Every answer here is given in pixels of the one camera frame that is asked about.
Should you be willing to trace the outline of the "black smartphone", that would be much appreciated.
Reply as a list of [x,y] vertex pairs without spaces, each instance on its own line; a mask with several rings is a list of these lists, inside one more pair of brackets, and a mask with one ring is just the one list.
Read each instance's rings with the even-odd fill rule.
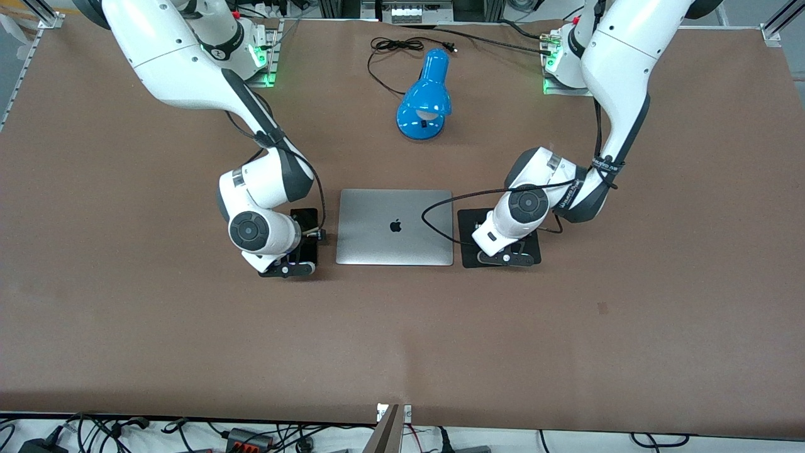
[[319,230],[313,233],[307,233],[307,231],[318,227],[318,210],[316,208],[292,209],[290,216],[299,224],[302,235],[298,247],[289,255],[289,261],[296,264],[309,262],[317,265],[320,241]]

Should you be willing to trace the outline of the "black mouse pad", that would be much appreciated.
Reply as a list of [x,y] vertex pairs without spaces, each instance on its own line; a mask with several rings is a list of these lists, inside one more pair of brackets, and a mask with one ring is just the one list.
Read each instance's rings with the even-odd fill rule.
[[[485,214],[492,211],[491,208],[483,209],[467,209],[459,210],[457,212],[459,236],[460,236],[460,250],[462,265],[466,269],[488,269],[488,267],[498,267],[480,264],[477,261],[477,253],[480,252],[480,247],[475,244],[472,239],[472,232],[483,223]],[[536,232],[532,232],[521,240],[509,245],[506,249],[511,249],[512,252],[524,253],[532,255],[535,259],[535,265],[541,263],[541,250],[540,242]]]

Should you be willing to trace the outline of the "silver closed laptop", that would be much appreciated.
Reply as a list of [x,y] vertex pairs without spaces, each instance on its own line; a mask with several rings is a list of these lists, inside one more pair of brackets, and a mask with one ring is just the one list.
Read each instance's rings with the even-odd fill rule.
[[448,266],[453,263],[452,193],[343,189],[336,263]]

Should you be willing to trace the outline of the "blue desk lamp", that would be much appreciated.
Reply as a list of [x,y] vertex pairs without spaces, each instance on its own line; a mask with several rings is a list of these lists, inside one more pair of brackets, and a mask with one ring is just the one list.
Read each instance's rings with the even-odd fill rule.
[[425,141],[437,137],[452,113],[452,101],[446,87],[450,57],[440,48],[429,50],[419,75],[402,98],[396,111],[397,129],[410,140]]

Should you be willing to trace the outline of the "black box with orange connectors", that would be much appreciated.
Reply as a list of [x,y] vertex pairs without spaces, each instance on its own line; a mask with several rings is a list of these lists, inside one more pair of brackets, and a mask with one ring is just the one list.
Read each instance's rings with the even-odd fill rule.
[[270,435],[233,428],[226,436],[225,453],[269,453],[274,445]]

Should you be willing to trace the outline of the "white power strip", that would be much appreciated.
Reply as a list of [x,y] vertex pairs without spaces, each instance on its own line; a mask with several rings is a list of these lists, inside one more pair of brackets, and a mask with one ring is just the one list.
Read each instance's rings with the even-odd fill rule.
[[451,0],[412,0],[384,2],[383,22],[396,25],[437,25],[454,20]]

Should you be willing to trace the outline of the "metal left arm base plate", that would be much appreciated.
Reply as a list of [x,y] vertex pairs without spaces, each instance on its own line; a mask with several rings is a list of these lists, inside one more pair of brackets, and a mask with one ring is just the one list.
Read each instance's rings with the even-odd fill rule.
[[591,97],[582,77],[580,57],[572,51],[572,24],[552,30],[547,41],[540,43],[548,54],[541,57],[543,93],[548,95]]

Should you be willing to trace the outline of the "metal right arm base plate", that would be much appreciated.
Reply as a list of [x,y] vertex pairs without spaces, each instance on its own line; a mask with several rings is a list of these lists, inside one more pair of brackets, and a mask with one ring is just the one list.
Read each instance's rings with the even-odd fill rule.
[[284,20],[240,18],[245,31],[245,52],[251,75],[245,82],[253,88],[274,86],[280,57],[280,38],[284,36]]

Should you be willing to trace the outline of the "aluminium frame rail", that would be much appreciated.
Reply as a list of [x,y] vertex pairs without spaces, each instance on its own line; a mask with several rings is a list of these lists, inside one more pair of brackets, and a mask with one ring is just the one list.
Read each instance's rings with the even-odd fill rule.
[[8,92],[8,96],[0,96],[0,101],[3,99],[8,100],[6,103],[5,109],[3,109],[2,118],[0,118],[0,133],[4,130],[6,123],[8,123],[9,115],[11,114],[12,108],[14,106],[14,102],[17,100],[18,93],[22,88],[24,77],[28,72],[29,66],[31,66],[34,54],[38,48],[38,44],[40,44],[44,29],[40,28],[37,29],[37,34],[33,38],[30,45],[26,46],[23,44],[23,60],[18,59],[15,57],[14,61],[10,61],[12,68],[9,70],[9,73],[14,75],[14,84],[12,85],[11,89]]

